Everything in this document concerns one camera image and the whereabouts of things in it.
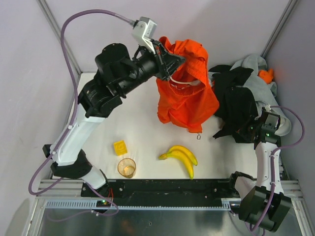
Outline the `orange drawstring shorts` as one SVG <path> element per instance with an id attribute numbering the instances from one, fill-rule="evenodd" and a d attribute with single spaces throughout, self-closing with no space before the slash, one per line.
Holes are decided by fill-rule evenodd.
<path id="1" fill-rule="evenodd" d="M 184 64 L 176 69 L 169 79 L 157 79 L 160 95 L 207 94 L 210 90 L 207 75 L 208 53 L 202 44 L 191 39 L 177 40 L 172 44 L 166 36 L 161 37 L 159 41 L 168 52 L 185 58 Z"/>

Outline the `black cloth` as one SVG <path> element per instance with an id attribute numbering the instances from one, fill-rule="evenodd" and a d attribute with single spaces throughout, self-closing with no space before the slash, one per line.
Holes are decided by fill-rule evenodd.
<path id="1" fill-rule="evenodd" d="M 252 73 L 252 69 L 230 65 L 217 65 L 209 69 L 212 73 L 213 91 L 219 101 L 215 116 L 224 122 L 223 127 L 213 138 L 232 136 L 250 116 L 258 115 L 252 92 L 243 87 Z"/>

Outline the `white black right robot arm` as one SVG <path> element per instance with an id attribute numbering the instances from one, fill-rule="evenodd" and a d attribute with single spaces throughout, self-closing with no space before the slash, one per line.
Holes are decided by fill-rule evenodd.
<path id="1" fill-rule="evenodd" d="M 257 177 L 242 172 L 230 176 L 230 185 L 241 198 L 238 217 L 250 229 L 276 232 L 291 208 L 280 180 L 281 139 L 276 134 L 280 121 L 280 115 L 263 110 L 261 117 L 246 127 L 257 157 Z"/>

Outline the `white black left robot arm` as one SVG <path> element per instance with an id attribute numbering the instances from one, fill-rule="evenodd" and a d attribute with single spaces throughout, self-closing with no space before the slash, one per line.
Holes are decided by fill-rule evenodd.
<path id="1" fill-rule="evenodd" d="M 97 72 L 79 92 L 73 124 L 54 144 L 43 146 L 46 158 L 53 160 L 51 170 L 55 176 L 82 179 L 101 194 L 109 190 L 106 175 L 88 161 L 82 147 L 128 93 L 151 77 L 167 80 L 185 63 L 183 56 L 168 52 L 161 42 L 152 43 L 153 52 L 138 47 L 139 57 L 130 58 L 127 47 L 121 43 L 106 46 L 96 56 Z"/>

